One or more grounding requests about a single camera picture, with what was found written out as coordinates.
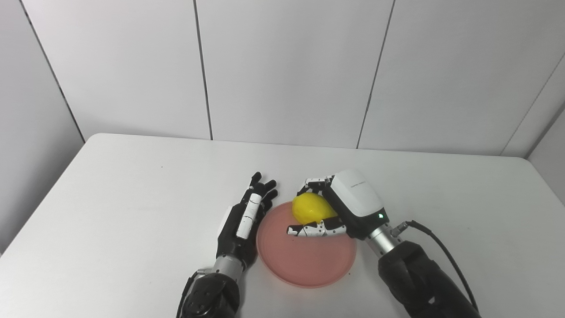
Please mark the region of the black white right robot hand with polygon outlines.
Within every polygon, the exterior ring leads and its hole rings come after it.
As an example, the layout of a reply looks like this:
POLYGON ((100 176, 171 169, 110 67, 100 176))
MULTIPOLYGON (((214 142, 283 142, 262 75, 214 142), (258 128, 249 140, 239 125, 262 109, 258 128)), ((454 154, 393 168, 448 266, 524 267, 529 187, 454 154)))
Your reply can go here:
POLYGON ((357 170, 344 170, 324 178, 309 178, 298 191, 321 194, 337 216, 304 225, 289 225, 293 237, 349 237, 368 240, 382 250, 392 249, 398 242, 391 234, 384 204, 373 186, 357 170))

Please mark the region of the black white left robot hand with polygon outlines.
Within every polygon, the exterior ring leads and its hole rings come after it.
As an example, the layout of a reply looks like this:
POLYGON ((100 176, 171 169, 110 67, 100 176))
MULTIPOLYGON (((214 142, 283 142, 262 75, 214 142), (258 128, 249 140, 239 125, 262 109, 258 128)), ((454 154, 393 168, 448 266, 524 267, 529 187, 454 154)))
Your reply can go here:
POLYGON ((232 256, 242 262, 244 269, 256 260, 256 238, 258 228, 278 196, 277 182, 262 182, 262 173, 257 171, 239 203, 226 214, 222 231, 218 235, 216 257, 232 256))

